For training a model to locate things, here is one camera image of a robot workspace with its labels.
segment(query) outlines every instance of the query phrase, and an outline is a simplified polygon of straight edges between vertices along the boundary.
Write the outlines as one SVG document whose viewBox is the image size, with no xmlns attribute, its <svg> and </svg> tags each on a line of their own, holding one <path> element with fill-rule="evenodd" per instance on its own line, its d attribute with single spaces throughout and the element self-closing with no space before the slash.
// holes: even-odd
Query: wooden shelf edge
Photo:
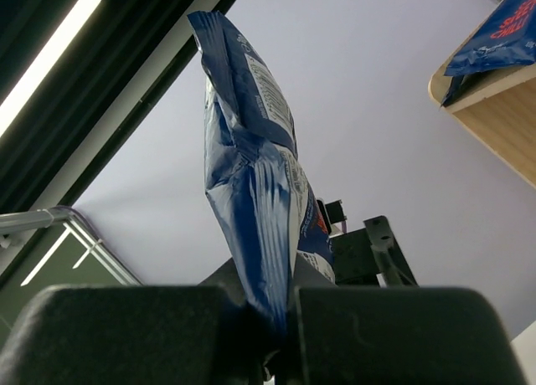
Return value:
<svg viewBox="0 0 536 385">
<path fill-rule="evenodd" d="M 441 66 L 432 75 L 428 83 L 428 95 L 439 105 L 450 84 L 450 77 L 445 77 L 443 75 L 444 71 L 444 67 Z M 484 78 L 482 82 L 461 97 L 456 103 L 446 107 L 446 110 L 449 113 L 456 113 L 533 78 L 536 78 L 536 64 L 498 69 Z"/>
</svg>

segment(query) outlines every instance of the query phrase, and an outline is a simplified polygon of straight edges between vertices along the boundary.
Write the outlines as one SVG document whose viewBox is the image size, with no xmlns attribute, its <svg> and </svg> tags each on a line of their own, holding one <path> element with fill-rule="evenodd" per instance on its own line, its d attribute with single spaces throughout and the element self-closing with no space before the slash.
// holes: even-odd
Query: nutrition label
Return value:
<svg viewBox="0 0 536 385">
<path fill-rule="evenodd" d="M 250 67 L 253 80 L 255 80 L 262 105 L 266 110 L 265 117 L 281 126 L 291 138 L 294 138 L 291 111 L 271 72 L 261 62 L 248 54 L 245 54 L 245 59 Z"/>
</svg>

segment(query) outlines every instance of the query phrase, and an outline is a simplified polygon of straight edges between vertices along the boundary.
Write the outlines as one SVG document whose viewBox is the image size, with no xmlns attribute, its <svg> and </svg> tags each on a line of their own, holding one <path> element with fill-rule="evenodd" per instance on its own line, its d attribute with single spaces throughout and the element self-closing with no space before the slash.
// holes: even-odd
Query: blue package on shelf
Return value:
<svg viewBox="0 0 536 385">
<path fill-rule="evenodd" d="M 459 76 L 536 62 L 536 0 L 504 0 L 446 67 Z"/>
<path fill-rule="evenodd" d="M 331 241 L 297 161 L 291 111 L 264 61 L 223 14 L 188 19 L 208 77 L 205 192 L 248 303 L 280 346 L 296 255 L 334 281 Z"/>
</svg>

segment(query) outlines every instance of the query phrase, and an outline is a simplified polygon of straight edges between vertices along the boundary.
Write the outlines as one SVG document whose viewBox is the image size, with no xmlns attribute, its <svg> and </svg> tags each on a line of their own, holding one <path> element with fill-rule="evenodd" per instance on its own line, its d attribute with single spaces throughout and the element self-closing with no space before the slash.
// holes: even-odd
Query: fluorescent light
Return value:
<svg viewBox="0 0 536 385">
<path fill-rule="evenodd" d="M 78 0 L 69 11 L 23 77 L 0 105 L 0 136 L 15 120 L 100 2 L 101 0 Z"/>
<path fill-rule="evenodd" d="M 43 266 L 47 263 L 47 261 L 50 259 L 53 253 L 56 252 L 56 249 L 59 248 L 59 246 L 67 239 L 67 236 L 69 236 L 70 231 L 65 230 L 61 236 L 56 240 L 56 242 L 50 247 L 49 251 L 47 251 L 47 254 L 44 255 L 44 257 L 38 262 L 37 265 L 32 269 L 30 274 L 26 277 L 25 280 L 23 280 L 23 283 L 21 283 L 21 287 L 27 285 L 30 283 L 30 281 L 34 278 L 34 276 L 43 268 Z"/>
<path fill-rule="evenodd" d="M 87 256 L 90 254 L 91 250 L 90 249 L 87 249 L 83 254 L 82 256 L 78 259 L 78 261 L 76 261 L 76 263 L 73 265 L 73 270 L 76 270 L 78 269 L 79 266 L 82 265 L 82 263 L 84 262 L 84 260 L 87 258 Z"/>
</svg>

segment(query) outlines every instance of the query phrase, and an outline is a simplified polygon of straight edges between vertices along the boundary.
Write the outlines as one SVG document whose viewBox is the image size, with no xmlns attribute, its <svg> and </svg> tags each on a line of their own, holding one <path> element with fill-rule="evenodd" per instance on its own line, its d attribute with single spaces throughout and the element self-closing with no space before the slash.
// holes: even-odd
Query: blue chip bag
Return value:
<svg viewBox="0 0 536 385">
<path fill-rule="evenodd" d="M 504 0 L 446 67 L 460 76 L 536 62 L 536 0 Z"/>
<path fill-rule="evenodd" d="M 296 255 L 334 281 L 327 227 L 297 161 L 291 111 L 262 58 L 223 14 L 188 19 L 208 77 L 205 192 L 248 303 L 281 344 Z"/>
</svg>

